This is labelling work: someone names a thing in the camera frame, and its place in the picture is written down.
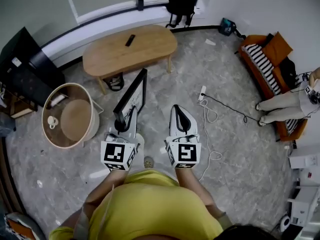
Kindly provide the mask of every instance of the striped pillow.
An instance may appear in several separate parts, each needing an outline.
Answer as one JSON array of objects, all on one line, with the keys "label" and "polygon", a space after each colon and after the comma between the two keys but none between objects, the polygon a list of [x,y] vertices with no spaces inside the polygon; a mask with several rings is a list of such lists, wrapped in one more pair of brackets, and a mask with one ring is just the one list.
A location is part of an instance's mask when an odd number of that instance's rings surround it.
[{"label": "striped pillow", "polygon": [[[241,48],[251,59],[256,68],[260,71],[263,76],[265,82],[269,86],[270,90],[273,91],[274,95],[281,94],[280,87],[272,74],[272,70],[274,66],[271,64],[270,60],[266,57],[266,55],[262,52],[262,47],[258,44],[249,44],[246,46],[242,46]],[[298,76],[296,77],[295,85],[298,87],[300,85],[300,80]],[[297,119],[289,119],[285,121],[285,127],[288,135],[292,134],[299,123]]]}]

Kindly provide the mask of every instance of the cup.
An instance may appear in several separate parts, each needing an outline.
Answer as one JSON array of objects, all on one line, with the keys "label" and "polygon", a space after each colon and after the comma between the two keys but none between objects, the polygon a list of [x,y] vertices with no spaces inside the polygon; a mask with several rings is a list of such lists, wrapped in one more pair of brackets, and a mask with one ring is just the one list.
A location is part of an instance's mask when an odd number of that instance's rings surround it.
[{"label": "cup", "polygon": [[51,130],[53,130],[58,124],[59,124],[59,121],[58,119],[56,119],[54,116],[50,115],[47,119],[47,122],[49,124],[49,127]]}]

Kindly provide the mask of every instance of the oval wooden table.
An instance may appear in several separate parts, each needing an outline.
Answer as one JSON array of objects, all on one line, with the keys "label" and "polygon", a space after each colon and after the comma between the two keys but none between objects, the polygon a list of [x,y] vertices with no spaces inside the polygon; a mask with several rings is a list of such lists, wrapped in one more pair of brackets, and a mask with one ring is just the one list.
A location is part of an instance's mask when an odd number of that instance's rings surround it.
[{"label": "oval wooden table", "polygon": [[[130,46],[126,43],[135,35]],[[104,94],[102,79],[121,72],[143,67],[167,58],[167,72],[171,72],[171,55],[177,49],[172,32],[159,25],[147,25],[128,29],[98,39],[83,53],[84,71],[96,77]]]}]

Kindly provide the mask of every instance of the yellow shirt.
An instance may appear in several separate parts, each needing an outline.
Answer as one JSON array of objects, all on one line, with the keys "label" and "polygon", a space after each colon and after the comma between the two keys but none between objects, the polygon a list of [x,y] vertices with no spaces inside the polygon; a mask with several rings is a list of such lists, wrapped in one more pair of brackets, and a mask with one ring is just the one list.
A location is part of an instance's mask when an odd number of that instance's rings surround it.
[{"label": "yellow shirt", "polygon": [[[109,202],[101,239],[164,235],[180,240],[212,240],[223,231],[194,192],[155,170],[128,176],[110,197],[109,193],[91,217],[90,240],[97,239]],[[49,240],[69,240],[72,236],[71,228],[59,227],[51,232]]]}]

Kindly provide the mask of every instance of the white cable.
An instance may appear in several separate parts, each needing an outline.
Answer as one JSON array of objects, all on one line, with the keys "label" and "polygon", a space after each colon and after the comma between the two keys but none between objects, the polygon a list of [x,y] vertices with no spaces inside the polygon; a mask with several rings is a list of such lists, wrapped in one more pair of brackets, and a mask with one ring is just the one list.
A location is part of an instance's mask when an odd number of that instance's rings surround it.
[{"label": "white cable", "polygon": [[[203,120],[204,120],[204,132],[206,134],[206,147],[208,148],[208,152],[209,152],[209,156],[208,156],[208,166],[206,167],[206,169],[204,170],[204,172],[202,173],[202,176],[201,178],[199,179],[199,181],[202,180],[202,178],[204,177],[206,171],[208,170],[209,166],[210,166],[210,160],[220,160],[223,155],[220,153],[220,152],[217,152],[217,151],[210,151],[210,148],[209,148],[209,135],[207,133],[207,130],[206,130],[206,120],[210,123],[210,124],[213,124],[215,121],[218,120],[218,113],[216,111],[214,111],[213,109],[207,107],[207,104],[208,104],[208,100],[207,99],[203,99],[199,102],[199,105],[201,107],[203,107]],[[209,119],[209,111],[212,111],[213,113],[216,114],[216,118],[213,120],[213,121],[210,121]],[[216,153],[216,154],[219,154],[220,156],[218,156],[218,158],[212,158],[211,155],[213,153]]]}]

